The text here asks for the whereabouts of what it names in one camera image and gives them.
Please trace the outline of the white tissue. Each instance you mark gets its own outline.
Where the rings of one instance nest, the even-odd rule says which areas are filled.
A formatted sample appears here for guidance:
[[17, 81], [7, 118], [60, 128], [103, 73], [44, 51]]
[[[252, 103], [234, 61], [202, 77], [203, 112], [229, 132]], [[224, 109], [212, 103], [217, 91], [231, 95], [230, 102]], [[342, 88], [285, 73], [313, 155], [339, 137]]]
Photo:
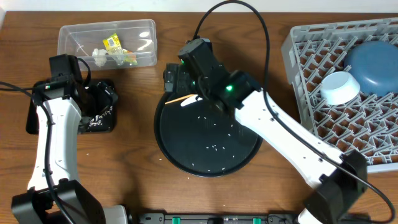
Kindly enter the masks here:
[[103, 67], [107, 61], [106, 54], [107, 54], [106, 49], [94, 49], [92, 53], [92, 57], [95, 60], [95, 65], [97, 67]]

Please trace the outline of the black rectangular waste tray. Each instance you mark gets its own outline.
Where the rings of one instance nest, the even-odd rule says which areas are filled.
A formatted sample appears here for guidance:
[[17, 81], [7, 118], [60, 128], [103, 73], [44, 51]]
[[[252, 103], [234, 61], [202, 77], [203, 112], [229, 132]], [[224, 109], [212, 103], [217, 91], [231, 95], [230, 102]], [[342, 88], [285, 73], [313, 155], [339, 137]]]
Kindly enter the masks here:
[[78, 134], [108, 133], [116, 125], [116, 91], [114, 82], [110, 79], [92, 79], [86, 87], [99, 106], [98, 113], [94, 117], [82, 116], [78, 127]]

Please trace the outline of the grey dishwasher rack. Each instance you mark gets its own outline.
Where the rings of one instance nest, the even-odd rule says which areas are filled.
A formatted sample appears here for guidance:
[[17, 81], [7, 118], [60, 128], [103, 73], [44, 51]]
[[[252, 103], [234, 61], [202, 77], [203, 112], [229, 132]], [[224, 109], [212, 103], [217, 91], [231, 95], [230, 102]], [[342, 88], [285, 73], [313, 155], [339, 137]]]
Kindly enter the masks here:
[[397, 19], [373, 19], [291, 28], [282, 44], [289, 83], [293, 86], [301, 124], [344, 153], [360, 152], [368, 172], [397, 170], [397, 93], [358, 93], [342, 105], [321, 98], [323, 78], [350, 71], [348, 52], [371, 40], [397, 45]]

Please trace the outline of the wooden chopstick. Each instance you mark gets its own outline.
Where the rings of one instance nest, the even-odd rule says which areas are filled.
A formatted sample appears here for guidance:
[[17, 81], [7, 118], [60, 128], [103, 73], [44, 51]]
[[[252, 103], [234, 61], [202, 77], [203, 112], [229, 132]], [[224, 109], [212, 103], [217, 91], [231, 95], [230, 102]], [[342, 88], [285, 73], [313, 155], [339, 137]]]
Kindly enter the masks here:
[[167, 104], [174, 103], [174, 102], [177, 102], [177, 101], [185, 100], [185, 99], [193, 97], [193, 96], [197, 96], [197, 95], [194, 95], [194, 94], [185, 95], [185, 96], [182, 96], [180, 98], [176, 98], [174, 100], [166, 101], [164, 104], [167, 105]]

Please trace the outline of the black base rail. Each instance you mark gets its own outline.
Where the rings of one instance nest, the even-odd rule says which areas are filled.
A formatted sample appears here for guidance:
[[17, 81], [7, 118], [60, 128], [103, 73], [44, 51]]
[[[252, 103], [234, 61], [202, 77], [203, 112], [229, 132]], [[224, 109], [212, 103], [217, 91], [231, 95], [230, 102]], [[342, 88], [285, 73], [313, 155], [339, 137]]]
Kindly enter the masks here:
[[145, 213], [139, 215], [139, 224], [294, 224], [296, 215], [165, 215]]

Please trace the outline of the white plastic spoon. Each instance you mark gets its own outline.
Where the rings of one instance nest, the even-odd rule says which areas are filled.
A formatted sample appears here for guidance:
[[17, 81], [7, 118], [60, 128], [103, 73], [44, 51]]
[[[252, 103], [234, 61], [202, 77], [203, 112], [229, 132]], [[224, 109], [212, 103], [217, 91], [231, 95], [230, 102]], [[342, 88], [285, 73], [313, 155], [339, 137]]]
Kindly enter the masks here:
[[200, 96], [193, 95], [193, 96], [190, 96], [189, 98], [186, 98], [185, 100], [183, 100], [181, 102], [180, 106], [185, 107], [185, 106], [188, 106], [192, 103], [196, 103], [197, 101], [201, 101], [201, 100], [202, 100], [202, 98]]

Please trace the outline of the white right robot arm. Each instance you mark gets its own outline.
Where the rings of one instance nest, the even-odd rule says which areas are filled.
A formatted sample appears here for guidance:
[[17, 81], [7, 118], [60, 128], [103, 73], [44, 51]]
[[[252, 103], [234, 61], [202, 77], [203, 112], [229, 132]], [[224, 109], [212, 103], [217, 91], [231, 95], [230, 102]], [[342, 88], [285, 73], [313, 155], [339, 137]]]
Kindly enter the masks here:
[[250, 74], [228, 71], [211, 42], [195, 39], [178, 53], [180, 63], [163, 72], [165, 91], [193, 93], [267, 141], [314, 190], [304, 201], [299, 223], [347, 222], [347, 211], [369, 188], [364, 156], [343, 154], [315, 137], [283, 111]]

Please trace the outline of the light blue small bowl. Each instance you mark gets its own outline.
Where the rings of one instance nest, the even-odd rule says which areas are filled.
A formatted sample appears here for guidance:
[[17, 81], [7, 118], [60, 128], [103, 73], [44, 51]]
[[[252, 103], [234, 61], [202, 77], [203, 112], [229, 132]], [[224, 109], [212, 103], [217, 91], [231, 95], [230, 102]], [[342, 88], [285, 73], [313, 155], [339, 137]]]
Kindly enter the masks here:
[[355, 98], [359, 91], [360, 84], [349, 72], [333, 72], [321, 81], [320, 95], [328, 105], [347, 103]]

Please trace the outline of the clear plastic bin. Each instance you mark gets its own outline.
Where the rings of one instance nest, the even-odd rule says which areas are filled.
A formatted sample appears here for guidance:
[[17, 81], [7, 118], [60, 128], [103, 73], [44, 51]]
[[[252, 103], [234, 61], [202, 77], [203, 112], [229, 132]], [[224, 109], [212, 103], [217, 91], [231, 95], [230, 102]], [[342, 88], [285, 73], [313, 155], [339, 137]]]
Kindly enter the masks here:
[[[122, 48], [136, 55], [137, 65], [125, 63], [118, 66], [109, 54], [106, 54], [107, 61], [103, 67], [95, 65], [93, 50], [105, 49], [103, 39], [114, 33], [117, 33]], [[63, 26], [58, 36], [57, 53], [81, 58], [91, 70], [154, 66], [157, 63], [155, 22], [152, 19], [139, 19]]]

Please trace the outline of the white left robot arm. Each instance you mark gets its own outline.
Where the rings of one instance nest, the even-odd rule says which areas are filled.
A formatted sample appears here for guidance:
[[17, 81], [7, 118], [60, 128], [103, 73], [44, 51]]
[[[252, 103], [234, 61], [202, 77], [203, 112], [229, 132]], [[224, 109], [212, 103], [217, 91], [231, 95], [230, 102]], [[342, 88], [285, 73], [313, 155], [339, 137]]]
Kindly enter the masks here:
[[38, 145], [27, 192], [12, 198], [19, 223], [129, 223], [123, 205], [104, 208], [80, 183], [77, 137], [112, 131], [118, 95], [111, 80], [81, 75], [74, 55], [49, 59], [51, 77], [28, 96], [37, 114]]

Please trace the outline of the pile of rice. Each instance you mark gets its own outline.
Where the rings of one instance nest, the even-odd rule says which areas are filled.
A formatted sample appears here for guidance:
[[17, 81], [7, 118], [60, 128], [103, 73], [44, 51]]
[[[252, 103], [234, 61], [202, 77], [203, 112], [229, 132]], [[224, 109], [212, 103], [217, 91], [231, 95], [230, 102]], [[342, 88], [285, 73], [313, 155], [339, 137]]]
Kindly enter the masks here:
[[96, 115], [89, 123], [88, 127], [105, 127], [106, 125], [109, 125], [113, 120], [113, 107], [110, 106], [108, 109], [106, 109], [104, 112], [102, 112], [99, 115]]

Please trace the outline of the yellow snack wrapper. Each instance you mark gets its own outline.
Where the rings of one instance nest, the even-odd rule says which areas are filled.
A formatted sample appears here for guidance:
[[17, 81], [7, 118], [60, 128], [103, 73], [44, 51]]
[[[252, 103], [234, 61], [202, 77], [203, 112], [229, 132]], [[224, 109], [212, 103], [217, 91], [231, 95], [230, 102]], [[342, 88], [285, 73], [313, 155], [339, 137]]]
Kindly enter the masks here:
[[124, 65], [125, 63], [128, 65], [137, 65], [136, 55], [122, 48], [117, 33], [103, 39], [103, 44], [107, 53], [116, 61], [118, 66]]

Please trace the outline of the round black serving tray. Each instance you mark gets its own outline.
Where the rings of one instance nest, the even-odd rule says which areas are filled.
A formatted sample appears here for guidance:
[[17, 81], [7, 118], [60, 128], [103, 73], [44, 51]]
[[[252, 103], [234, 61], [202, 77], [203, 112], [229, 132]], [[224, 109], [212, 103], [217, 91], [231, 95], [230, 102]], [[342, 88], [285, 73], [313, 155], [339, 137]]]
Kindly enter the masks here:
[[164, 93], [154, 117], [156, 141], [177, 168], [200, 177], [220, 177], [243, 168], [257, 154], [262, 138], [201, 100], [187, 106]]

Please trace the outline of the large dark blue bowl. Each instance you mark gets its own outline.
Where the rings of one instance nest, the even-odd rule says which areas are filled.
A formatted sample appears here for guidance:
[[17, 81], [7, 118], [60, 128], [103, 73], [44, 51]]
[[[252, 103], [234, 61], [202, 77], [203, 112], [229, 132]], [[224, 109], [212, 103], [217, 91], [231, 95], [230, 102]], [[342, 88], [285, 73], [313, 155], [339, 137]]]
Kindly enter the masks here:
[[351, 49], [344, 59], [360, 91], [377, 96], [397, 93], [397, 47], [387, 42], [369, 41]]

